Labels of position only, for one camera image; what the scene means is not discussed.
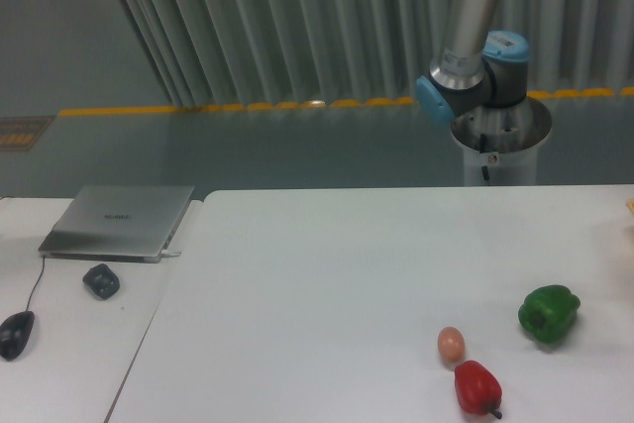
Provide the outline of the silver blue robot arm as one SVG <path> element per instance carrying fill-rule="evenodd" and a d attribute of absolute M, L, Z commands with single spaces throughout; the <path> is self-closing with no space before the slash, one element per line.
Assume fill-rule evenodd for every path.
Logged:
<path fill-rule="evenodd" d="M 479 106 L 512 107 L 526 97 L 528 43 L 511 33 L 498 44 L 489 30 L 498 0 L 452 0 L 449 20 L 416 98 L 436 122 L 450 123 Z"/>

